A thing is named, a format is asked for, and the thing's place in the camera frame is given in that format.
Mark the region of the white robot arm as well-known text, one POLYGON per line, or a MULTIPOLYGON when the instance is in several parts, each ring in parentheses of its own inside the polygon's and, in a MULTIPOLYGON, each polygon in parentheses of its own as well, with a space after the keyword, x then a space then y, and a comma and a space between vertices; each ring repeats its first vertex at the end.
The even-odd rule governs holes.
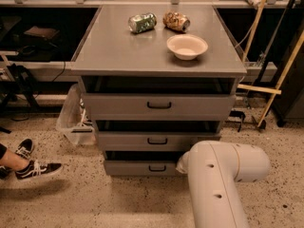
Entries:
POLYGON ((188 178, 196 228, 250 228, 236 184, 266 178, 270 160, 263 149, 243 143, 202 141, 177 162, 188 178))

